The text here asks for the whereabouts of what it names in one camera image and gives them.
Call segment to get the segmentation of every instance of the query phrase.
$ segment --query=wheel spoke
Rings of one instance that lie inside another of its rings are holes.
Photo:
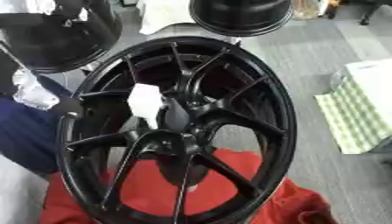
[[[101,91],[101,92],[93,92],[87,94],[81,94],[80,98],[82,100],[89,100],[92,98],[99,97],[128,97],[130,96],[130,90],[110,90],[110,91]]]
[[[245,197],[254,198],[260,194],[260,190],[250,180],[213,155],[199,154],[195,157],[195,162],[229,179],[237,187],[238,192]]]
[[[137,138],[137,133],[131,135],[133,138]],[[130,143],[127,147],[122,159],[117,166],[115,177],[108,186],[108,190],[105,193],[104,199],[101,203],[102,208],[109,209],[120,204],[120,191],[123,186],[124,180],[127,178],[130,170],[135,166],[138,157],[144,153],[152,153],[149,146],[151,143],[155,143],[158,139],[165,139],[166,137],[180,137],[171,132],[164,130],[155,130],[137,138],[134,144]],[[179,142],[172,142],[173,147],[179,147]]]
[[[179,51],[177,50],[177,47],[178,47],[177,43],[171,43],[171,49],[174,54],[174,59],[177,62],[177,65],[178,65],[179,70],[181,71],[181,74],[188,75],[190,73],[190,69],[186,66],[184,61],[179,56]]]
[[[200,91],[200,84],[203,79],[210,73],[211,70],[215,68],[219,59],[227,53],[229,53],[229,50],[224,48],[211,59],[208,59],[192,70],[191,76],[185,85],[185,95],[192,97],[189,100],[195,100],[197,93]]]
[[[202,123],[205,124],[205,133],[202,138],[211,141],[216,132],[224,125],[233,124],[244,128],[252,129],[258,134],[262,134],[271,140],[279,140],[284,135],[284,130],[272,126],[267,122],[257,121],[245,115],[238,114],[234,111],[224,108],[224,104],[215,104],[210,108],[204,108],[203,113],[198,116]]]
[[[115,133],[102,136],[93,136],[81,140],[77,140],[67,144],[67,148],[72,150],[79,148],[95,148],[102,146],[125,146],[128,143],[127,133]]]
[[[135,69],[135,66],[130,61],[130,58],[128,56],[125,56],[122,58],[122,60],[124,60],[127,63],[130,72],[130,78],[132,79],[133,83],[137,83],[138,82],[137,71]]]
[[[263,82],[266,82],[267,80],[268,80],[268,77],[264,76],[264,77],[262,77],[262,78],[260,78],[258,80],[255,80],[255,81],[249,83],[245,87],[243,87],[240,90],[238,90],[235,94],[230,95],[228,97],[228,101],[230,103],[232,103],[234,100],[236,100],[240,96],[246,94],[250,89],[255,88],[256,86],[260,85]]]
[[[101,206],[104,209],[108,209],[119,204],[121,187],[128,173],[137,162],[137,157],[143,149],[143,147],[141,146],[142,145],[138,144],[134,147],[127,147],[124,156],[122,157],[120,164],[118,165],[115,177],[110,183],[108,190],[105,193],[104,199],[101,203]]]
[[[174,207],[173,224],[185,223],[185,206],[186,206],[186,194],[189,184],[189,173],[192,166],[192,157],[189,157],[183,164],[182,169],[184,170],[181,184],[178,186],[176,204]]]
[[[211,59],[205,61],[203,64],[201,64],[201,65],[197,66],[195,69],[193,69],[192,75],[199,74],[200,72],[202,72],[206,68],[213,66],[214,63],[216,63],[218,61],[218,59],[220,59],[221,57],[223,57],[225,54],[227,54],[229,52],[230,52],[230,50],[223,48],[219,53],[217,53]]]

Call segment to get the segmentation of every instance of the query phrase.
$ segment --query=wheel lip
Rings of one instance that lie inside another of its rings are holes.
[[[241,29],[225,29],[221,28],[212,24],[207,24],[205,23],[202,19],[200,19],[194,12],[193,6],[190,5],[190,14],[192,19],[196,22],[196,24],[200,25],[202,28],[214,32],[223,36],[230,36],[230,37],[252,37],[252,36],[259,36],[263,35],[269,32],[273,32],[274,30],[277,30],[287,24],[290,19],[292,18],[294,14],[294,10],[292,8],[292,5],[290,4],[289,9],[287,12],[284,14],[283,17],[281,17],[279,20],[277,20],[275,23],[270,24],[266,27],[259,28],[259,29],[249,29],[249,30],[241,30]]]
[[[295,110],[292,105],[291,99],[287,93],[287,91],[284,88],[284,85],[282,82],[277,78],[276,74],[260,59],[258,59],[255,55],[253,55],[250,52],[247,52],[246,50],[239,48],[235,45],[230,45],[229,43],[219,41],[217,39],[213,38],[204,38],[204,37],[194,37],[194,36],[184,36],[184,37],[169,37],[169,38],[159,38],[159,39],[153,39],[148,42],[144,42],[139,45],[135,45],[132,47],[129,47],[118,54],[114,55],[112,58],[108,59],[106,62],[104,62],[100,67],[98,67],[94,72],[92,72],[86,79],[83,81],[83,83],[80,85],[80,87],[75,91],[73,94],[73,98],[78,98],[78,96],[86,91],[89,91],[92,87],[96,85],[96,83],[102,79],[104,75],[106,75],[107,70],[109,70],[110,65],[116,63],[118,60],[121,60],[122,57],[125,55],[132,55],[132,52],[144,47],[148,46],[154,46],[155,44],[163,44],[165,42],[170,43],[170,42],[200,42],[201,44],[206,44],[207,46],[211,45],[219,45],[219,46],[226,46],[228,48],[234,49],[236,52],[236,57],[241,59],[242,61],[246,62],[248,65],[250,65],[253,69],[256,71],[262,70],[263,73],[266,73],[272,80],[274,85],[276,86],[276,89],[279,91],[281,94],[281,99],[283,101],[283,105],[285,106],[284,113],[286,114],[285,117],[287,117],[287,126],[289,128],[289,132],[291,133],[290,137],[286,137],[283,140],[283,143],[285,145],[280,146],[281,148],[287,149],[284,153],[284,155],[278,154],[278,159],[280,161],[280,169],[276,169],[274,173],[276,174],[276,177],[269,182],[269,185],[267,189],[268,191],[264,191],[263,194],[255,199],[252,202],[249,202],[243,209],[237,210],[234,213],[222,218],[221,220],[216,220],[212,222],[206,222],[206,223],[211,223],[211,224],[226,224],[230,223],[232,221],[239,221],[242,219],[247,218],[247,216],[251,215],[259,206],[261,206],[263,203],[265,203],[270,196],[273,195],[273,192],[277,189],[277,187],[280,185],[280,183],[283,181],[284,176],[286,175],[291,161],[294,157],[294,152],[295,152],[295,146],[296,146],[296,141],[297,141],[297,122],[296,122],[296,115],[295,115]],[[76,185],[74,177],[72,177],[72,168],[69,166],[67,163],[67,160],[70,159],[69,153],[67,153],[67,149],[64,147],[65,143],[67,142],[67,136],[69,135],[68,132],[72,132],[74,130],[74,119],[72,118],[67,118],[63,117],[60,121],[60,126],[59,126],[59,147],[60,147],[60,153],[58,154],[58,163],[59,163],[59,169],[61,171],[62,178],[64,180],[64,183],[66,185],[66,188],[68,191],[77,199],[79,204],[90,214],[92,214],[95,218],[99,219],[102,221],[102,223],[113,223],[112,220],[106,220],[101,213],[101,210],[98,209],[98,206],[91,206],[87,204],[88,199],[84,193],[81,192],[81,189],[78,188]]]

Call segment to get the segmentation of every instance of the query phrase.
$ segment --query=white object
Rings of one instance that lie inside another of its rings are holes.
[[[382,120],[392,127],[392,59],[369,60],[347,65],[348,72],[372,102]]]
[[[42,87],[37,77],[26,68],[20,68],[12,76],[17,92],[13,95],[16,102],[26,106],[48,110],[60,102],[59,97]]]
[[[169,25],[194,24],[189,3],[190,0],[139,0],[136,7],[143,19],[140,33],[150,35]]]
[[[164,106],[159,87],[136,84],[128,98],[128,104],[133,116],[144,118],[150,128],[157,129],[157,115]]]
[[[48,183],[0,155],[0,223],[38,223]]]

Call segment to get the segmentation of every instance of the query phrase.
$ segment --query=person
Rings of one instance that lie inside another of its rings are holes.
[[[71,94],[45,76],[38,76],[38,81],[57,96]],[[60,115],[27,107],[11,97],[0,97],[0,153],[30,171],[39,174],[56,172],[59,121]]]

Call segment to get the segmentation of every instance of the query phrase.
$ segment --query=black wheel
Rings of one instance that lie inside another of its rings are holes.
[[[132,117],[126,99],[135,83],[159,86],[166,107],[158,129],[139,119],[134,129],[119,131]],[[293,158],[296,118],[284,86],[257,57],[216,39],[161,38],[132,46],[90,74],[73,97],[85,113],[61,122],[59,166],[69,191],[101,223],[243,221],[277,189]],[[252,129],[261,145],[263,162],[251,180],[213,155],[211,141],[227,124]],[[99,175],[116,146],[127,149],[104,185]],[[119,199],[122,182],[143,157],[156,159],[162,175],[178,186],[172,217],[137,211]],[[188,215],[186,187],[209,170],[229,179],[238,193],[215,209]]]

